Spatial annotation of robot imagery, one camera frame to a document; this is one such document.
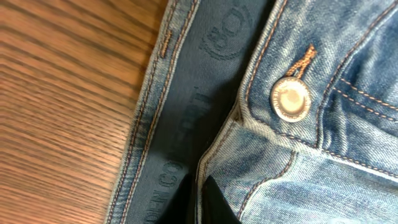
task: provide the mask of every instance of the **metal button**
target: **metal button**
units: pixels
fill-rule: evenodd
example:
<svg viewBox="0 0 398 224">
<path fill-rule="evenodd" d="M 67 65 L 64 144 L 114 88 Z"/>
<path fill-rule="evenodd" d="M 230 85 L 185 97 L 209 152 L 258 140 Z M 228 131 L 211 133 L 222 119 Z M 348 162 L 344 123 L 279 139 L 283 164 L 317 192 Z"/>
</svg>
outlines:
<svg viewBox="0 0 398 224">
<path fill-rule="evenodd" d="M 301 121 L 311 107 L 310 90 L 298 78 L 282 78 L 272 88 L 271 105 L 275 113 L 283 120 Z"/>
</svg>

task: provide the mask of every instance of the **silver button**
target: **silver button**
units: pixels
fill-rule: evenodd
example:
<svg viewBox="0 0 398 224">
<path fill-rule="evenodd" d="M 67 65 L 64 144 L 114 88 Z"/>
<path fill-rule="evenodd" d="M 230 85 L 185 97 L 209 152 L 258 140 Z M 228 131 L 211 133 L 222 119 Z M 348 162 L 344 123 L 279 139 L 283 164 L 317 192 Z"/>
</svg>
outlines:
<svg viewBox="0 0 398 224">
<path fill-rule="evenodd" d="M 275 113 L 283 120 L 301 121 L 311 107 L 310 90 L 298 78 L 282 78 L 272 88 L 271 105 Z"/>
</svg>

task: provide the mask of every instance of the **wooden table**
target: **wooden table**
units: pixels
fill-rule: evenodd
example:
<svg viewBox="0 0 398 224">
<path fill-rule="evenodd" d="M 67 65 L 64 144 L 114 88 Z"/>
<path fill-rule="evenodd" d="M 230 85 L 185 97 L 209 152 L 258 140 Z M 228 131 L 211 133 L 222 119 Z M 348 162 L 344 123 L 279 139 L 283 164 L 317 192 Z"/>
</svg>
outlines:
<svg viewBox="0 0 398 224">
<path fill-rule="evenodd" d="M 102 223 L 167 0 L 1 2 L 0 223 Z"/>
</svg>

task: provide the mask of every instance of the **light wash denim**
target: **light wash denim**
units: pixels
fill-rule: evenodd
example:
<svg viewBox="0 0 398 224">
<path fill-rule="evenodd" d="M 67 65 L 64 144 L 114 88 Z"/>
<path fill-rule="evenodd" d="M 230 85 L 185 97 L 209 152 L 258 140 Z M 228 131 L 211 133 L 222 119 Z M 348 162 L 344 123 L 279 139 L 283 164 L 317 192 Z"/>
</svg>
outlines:
<svg viewBox="0 0 398 224">
<path fill-rule="evenodd" d="M 198 224 L 209 175 L 243 224 L 398 223 L 398 1 L 270 2 L 169 2 L 106 223 L 155 223 L 197 164 Z M 310 44 L 288 123 L 271 89 Z"/>
</svg>

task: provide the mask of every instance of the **orange stitching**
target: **orange stitching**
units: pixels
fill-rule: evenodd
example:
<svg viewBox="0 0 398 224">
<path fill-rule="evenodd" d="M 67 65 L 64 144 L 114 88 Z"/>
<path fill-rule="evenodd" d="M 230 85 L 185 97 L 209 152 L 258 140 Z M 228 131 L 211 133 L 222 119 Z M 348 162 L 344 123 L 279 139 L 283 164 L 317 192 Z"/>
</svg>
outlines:
<svg viewBox="0 0 398 224">
<path fill-rule="evenodd" d="M 332 81 L 335 79 L 335 77 L 337 76 L 338 71 L 340 70 L 341 66 L 345 63 L 345 61 L 347 60 L 347 58 L 351 55 L 351 53 L 360 45 L 362 44 L 363 40 L 366 38 L 366 36 L 370 33 L 371 29 L 381 20 L 382 17 L 384 17 L 389 11 L 391 11 L 392 8 L 394 8 L 397 5 L 397 1 L 394 1 L 394 3 L 392 3 L 382 14 L 380 14 L 380 16 L 377 17 L 377 19 L 375 21 L 372 22 L 372 24 L 369 26 L 369 28 L 366 30 L 366 32 L 362 35 L 362 37 L 360 38 L 360 40 L 354 45 L 354 47 L 349 50 L 347 52 L 347 54 L 345 55 L 345 57 L 342 59 L 342 61 L 340 62 L 340 64 L 337 66 L 337 69 L 335 71 L 335 73 L 333 74 L 333 76 L 331 77 L 328 85 L 326 86 L 325 90 L 323 91 L 323 98 L 322 98 L 322 102 L 319 105 L 318 109 L 317 109 L 317 115 L 315 117 L 317 123 L 315 126 L 315 132 L 317 133 L 317 143 L 316 145 L 318 145 L 318 141 L 319 141 L 319 111 L 320 108 L 322 107 L 322 104 L 325 103 L 326 100 L 326 91 L 329 89 L 329 86 L 331 85 Z"/>
<path fill-rule="evenodd" d="M 275 31 L 275 28 L 276 28 L 276 26 L 277 26 L 277 24 L 278 24 L 280 15 L 282 15 L 282 12 L 283 12 L 283 10 L 284 10 L 284 8 L 285 8 L 285 6 L 286 6 L 286 3 L 287 3 L 287 0 L 284 1 L 282 7 L 279 9 L 278 16 L 277 16 L 277 18 L 276 18 L 276 20 L 275 20 L 275 22 L 274 22 L 274 26 L 272 27 L 271 32 L 270 32 L 269 35 L 268 35 L 268 39 L 267 39 L 267 41 L 266 41 L 266 44 L 263 46 L 263 48 L 262 48 L 262 50 L 261 50 L 260 57 L 257 59 L 256 66 L 254 67 L 253 73 L 252 73 L 251 78 L 250 78 L 250 81 L 249 81 L 248 89 L 246 90 L 246 97 L 245 97 L 246 102 L 248 102 L 249 92 L 250 92 L 250 89 L 251 89 L 251 85 L 252 85 L 252 82 L 253 82 L 253 80 L 254 80 L 254 77 L 256 76 L 257 69 L 259 68 L 260 61 L 261 61 L 261 59 L 262 59 L 262 56 L 264 55 L 264 52 L 266 51 L 266 48 L 268 47 L 269 41 L 271 40 L 271 37 L 272 37 L 272 35 L 274 34 L 274 31 Z"/>
<path fill-rule="evenodd" d="M 341 79 L 341 81 L 343 81 L 343 82 L 345 82 L 347 85 L 349 85 L 353 90 L 356 90 L 358 93 L 360 93 L 360 94 L 362 94 L 362 95 L 368 97 L 368 98 L 371 99 L 371 100 L 374 100 L 374 101 L 380 103 L 380 104 L 383 105 L 383 106 L 386 106 L 386 107 L 388 107 L 388 108 L 395 109 L 396 111 L 398 111 L 398 108 L 396 108 L 395 106 L 391 106 L 390 104 L 385 103 L 385 102 L 383 102 L 383 101 L 381 101 L 381 100 L 378 100 L 378 99 L 376 99 L 375 97 L 373 97 L 373 96 L 371 96 L 371 95 L 365 93 L 364 91 L 359 90 L 358 88 L 356 88 L 355 86 L 353 86 L 349 81 L 345 80 L 344 78 L 340 78 L 340 79 Z"/>
<path fill-rule="evenodd" d="M 169 41 L 170 41 L 171 36 L 172 36 L 172 31 L 168 30 L 167 34 L 164 36 L 164 41 L 163 41 L 163 44 L 161 47 L 162 50 L 160 51 L 161 52 L 160 56 L 162 58 L 164 58 L 166 56 L 166 50 L 167 50 L 167 47 L 169 46 Z"/>
<path fill-rule="evenodd" d="M 387 119 L 387 120 L 389 120 L 389 121 L 394 121 L 394 122 L 396 122 L 396 120 L 395 120 L 394 118 L 390 118 L 390 117 L 388 117 L 388 116 L 386 116 L 386 115 L 384 115 L 384 114 L 381 114 L 381 113 L 379 113 L 379 112 L 376 112 L 376 111 L 375 111 L 374 109 L 372 109 L 372 108 L 368 108 L 368 107 L 362 105 L 361 103 L 358 103 L 358 102 L 355 101 L 354 99 L 350 98 L 347 94 L 344 94 L 341 90 L 338 90 L 338 89 L 336 89 L 335 87 L 333 87 L 333 89 L 336 90 L 336 91 L 337 91 L 338 93 L 340 93 L 341 95 L 343 95 L 343 97 L 349 99 L 350 101 L 352 101 L 352 102 L 354 102 L 356 105 L 358 105 L 358 106 L 360 106 L 360 107 L 366 109 L 367 111 L 372 112 L 372 113 L 374 113 L 374 114 L 376 114 L 376 115 L 378 115 L 378 116 L 380 116 L 380 117 L 382 117 L 382 118 L 384 118 L 384 119 Z"/>
<path fill-rule="evenodd" d="M 133 192 L 133 190 L 134 190 L 134 188 L 135 188 L 135 186 L 136 186 L 136 184 L 137 184 L 138 173 L 140 173 L 141 168 L 142 168 L 142 163 L 144 162 L 145 158 L 147 157 L 147 152 L 148 152 L 148 147 L 149 147 L 150 136 L 152 135 L 152 131 L 153 131 L 153 128 L 154 128 L 155 123 L 156 123 L 156 118 L 157 118 L 157 116 L 158 116 L 158 114 L 159 114 L 160 106 L 161 106 L 161 104 L 162 104 L 163 97 L 165 96 L 165 91 L 166 91 L 167 85 L 169 84 L 171 72 L 172 72 L 172 69 L 173 69 L 174 60 L 175 60 L 175 57 L 176 57 L 176 55 L 177 55 L 177 49 L 178 49 L 179 46 L 180 46 L 180 43 L 181 43 L 181 40 L 182 40 L 182 36 L 185 35 L 185 31 L 187 31 L 188 23 L 189 23 L 189 21 L 190 21 L 190 19 L 191 19 L 191 17 L 192 17 L 193 10 L 194 10 L 194 8 L 195 8 L 195 6 L 196 6 L 196 3 L 197 3 L 197 0 L 193 0 L 193 4 L 191 5 L 190 11 L 189 11 L 189 13 L 188 13 L 188 16 L 187 16 L 187 18 L 185 19 L 184 27 L 183 27 L 183 29 L 182 29 L 182 31 L 181 31 L 179 37 L 178 37 L 177 43 L 176 43 L 175 46 L 174 46 L 172 59 L 171 59 L 171 61 L 170 61 L 169 71 L 168 71 L 167 76 L 166 76 L 166 81 L 165 81 L 165 83 L 164 83 L 163 90 L 162 90 L 162 93 L 161 93 L 160 98 L 159 98 L 159 102 L 158 102 L 158 105 L 157 105 L 157 108 L 156 108 L 156 111 L 155 111 L 154 118 L 153 118 L 152 123 L 151 123 L 150 128 L 149 128 L 149 132 L 148 132 L 148 136 L 147 136 L 147 141 L 146 141 L 146 143 L 145 143 L 144 150 L 143 150 L 143 152 L 142 152 L 142 156 L 141 156 L 140 161 L 139 161 L 139 164 L 138 164 L 136 176 L 134 177 L 133 183 L 132 183 L 131 188 L 130 188 L 130 191 L 129 191 L 129 195 L 127 196 L 127 203 L 126 203 L 126 205 L 124 206 L 124 210 L 123 210 L 123 214 L 122 214 L 122 219 L 121 219 L 121 222 L 120 222 L 120 223 L 123 223 L 123 222 L 124 222 L 124 219 L 125 219 L 126 214 L 127 214 L 127 208 L 128 208 L 128 205 L 129 205 L 131 196 L 132 196 L 132 192 Z"/>
<path fill-rule="evenodd" d="M 304 70 L 311 63 L 312 59 L 315 57 L 316 54 L 317 50 L 315 50 L 315 47 L 312 44 L 310 44 L 304 56 L 296 63 L 294 63 L 293 66 L 291 66 L 291 68 L 286 72 L 286 76 L 292 76 L 297 69 L 300 69 L 296 78 L 301 78 L 304 74 Z"/>
<path fill-rule="evenodd" d="M 173 16 L 175 7 L 176 7 L 176 5 L 177 5 L 177 2 L 178 2 L 178 0 L 176 0 L 176 1 L 172 4 L 172 6 L 171 6 L 170 14 L 169 14 L 169 17 L 167 18 L 167 23 L 166 23 L 166 24 L 167 24 L 167 25 L 166 25 L 167 27 L 169 27 L 169 24 L 170 24 L 170 21 L 171 21 L 171 19 L 172 19 L 172 16 Z M 146 90 L 146 92 L 145 92 L 144 101 L 143 101 L 143 103 L 142 103 L 142 105 L 141 105 L 138 118 L 137 118 L 137 120 L 136 120 L 136 122 L 135 122 L 135 124 L 134 124 L 134 132 L 133 132 L 133 135 L 132 135 L 132 139 L 131 139 L 130 146 L 129 146 L 129 151 L 128 151 L 128 153 L 127 153 L 127 158 L 126 158 L 126 163 L 127 163 L 127 164 L 126 164 L 126 166 L 125 166 L 124 169 L 123 169 L 123 174 L 122 174 L 121 180 L 119 181 L 118 189 L 116 190 L 115 196 L 114 196 L 113 201 L 112 201 L 111 208 L 109 209 L 108 221 L 106 222 L 107 224 L 111 223 L 111 219 L 112 219 L 112 216 L 113 216 L 114 206 L 115 206 L 115 204 L 116 204 L 117 198 L 119 197 L 120 189 L 121 189 L 121 187 L 122 187 L 122 184 L 123 184 L 123 182 L 124 182 L 124 179 L 126 178 L 127 167 L 128 167 L 129 164 L 130 164 L 130 158 L 131 158 L 131 152 L 132 152 L 132 145 L 134 144 L 134 142 L 135 142 L 135 140 L 136 140 L 137 131 L 138 131 L 138 126 L 139 126 L 139 123 L 141 122 L 142 114 L 143 114 L 143 112 L 144 112 L 144 108 L 145 108 L 146 102 L 147 102 L 147 100 L 148 100 L 149 90 L 150 90 L 150 88 L 151 88 L 151 86 L 152 86 L 153 77 L 154 77 L 154 73 L 155 73 L 155 69 L 156 69 L 156 65 L 157 65 L 157 61 L 158 61 L 158 59 L 159 59 L 159 56 L 160 56 L 160 48 L 159 48 L 159 50 L 157 51 L 157 55 L 156 55 L 156 58 L 155 58 L 155 60 L 154 60 L 154 64 L 153 64 L 153 66 L 152 66 L 152 70 L 150 71 L 150 78 L 149 78 L 148 88 L 147 88 L 147 90 Z"/>
<path fill-rule="evenodd" d="M 290 159 L 289 159 L 288 163 L 286 164 L 285 168 L 284 168 L 281 172 L 279 172 L 279 174 L 277 174 L 275 177 L 268 177 L 268 178 L 265 178 L 265 179 L 263 179 L 262 181 L 256 183 L 256 184 L 252 187 L 252 189 L 250 190 L 250 192 L 246 195 L 246 198 L 245 198 L 244 201 L 243 201 L 242 207 L 241 207 L 241 209 L 240 209 L 239 212 L 238 212 L 238 220 L 241 219 L 242 212 L 243 212 L 243 210 L 245 209 L 246 204 L 248 203 L 248 201 L 249 201 L 251 195 L 254 193 L 254 191 L 256 191 L 257 188 L 258 188 L 261 184 L 267 182 L 268 180 L 278 179 L 279 177 L 281 177 L 282 175 L 284 175 L 284 174 L 286 173 L 286 171 L 290 168 L 290 165 L 292 164 L 292 161 L 293 161 L 295 155 L 296 155 L 296 153 L 295 153 L 294 151 L 292 151 L 292 152 L 290 153 Z"/>
</svg>

